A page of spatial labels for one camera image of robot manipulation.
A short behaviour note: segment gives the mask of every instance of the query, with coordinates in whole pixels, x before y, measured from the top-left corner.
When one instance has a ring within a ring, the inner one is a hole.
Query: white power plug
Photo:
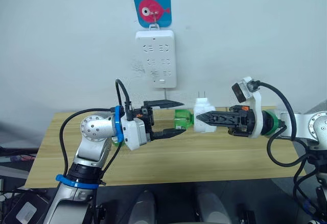
[[[139,57],[151,85],[158,88],[176,87],[174,32],[171,30],[139,31],[135,39]]]
[[[194,131],[200,133],[215,132],[217,127],[208,125],[196,118],[197,115],[208,111],[216,110],[213,105],[210,105],[208,98],[197,98],[193,108],[194,113]]]

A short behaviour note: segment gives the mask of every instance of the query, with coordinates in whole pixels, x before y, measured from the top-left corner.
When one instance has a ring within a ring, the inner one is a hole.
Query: floor
[[[32,163],[0,165],[29,170]],[[23,179],[5,177],[4,188],[11,190],[24,185],[24,182]],[[293,199],[271,179],[101,187],[97,202],[107,203],[110,213],[108,224],[127,223],[138,195],[147,189],[156,197],[158,224],[195,221],[192,192],[196,186],[205,186],[220,197],[233,224],[238,223],[237,204],[244,204],[248,210],[253,210],[257,223],[306,224],[310,220]],[[53,193],[54,189],[49,189],[49,196]]]

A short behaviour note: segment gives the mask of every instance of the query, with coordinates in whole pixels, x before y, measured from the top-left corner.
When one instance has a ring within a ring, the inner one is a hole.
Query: electrical outlet
[[[139,31],[139,56],[153,87],[176,87],[175,37],[171,30]]]

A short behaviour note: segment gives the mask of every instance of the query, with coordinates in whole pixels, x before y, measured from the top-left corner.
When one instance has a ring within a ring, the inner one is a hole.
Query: blue clamp
[[[56,181],[61,182],[67,186],[76,187],[76,188],[83,188],[83,189],[97,189],[99,187],[98,184],[87,184],[87,183],[80,183],[68,180],[62,174],[58,174],[56,176]]]
[[[120,106],[119,105],[114,108],[114,126],[117,131],[118,142],[120,143],[124,140],[124,134],[122,132],[122,127],[121,127]]]

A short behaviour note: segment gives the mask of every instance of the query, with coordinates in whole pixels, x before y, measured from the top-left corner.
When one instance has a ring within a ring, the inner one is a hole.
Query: pink fish sticker
[[[164,13],[170,13],[170,8],[163,9],[155,0],[143,0],[138,6],[138,11],[145,22],[154,23],[154,13],[158,21]]]

